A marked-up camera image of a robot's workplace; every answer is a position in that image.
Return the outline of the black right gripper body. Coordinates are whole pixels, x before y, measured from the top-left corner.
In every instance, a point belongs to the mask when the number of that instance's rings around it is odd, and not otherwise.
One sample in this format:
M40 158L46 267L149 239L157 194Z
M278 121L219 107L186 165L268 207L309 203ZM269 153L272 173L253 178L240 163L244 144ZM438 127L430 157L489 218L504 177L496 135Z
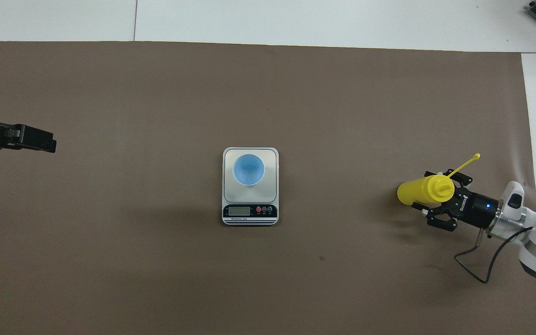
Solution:
M451 205L453 218L477 228L487 229L496 217L499 201L467 188L456 188Z

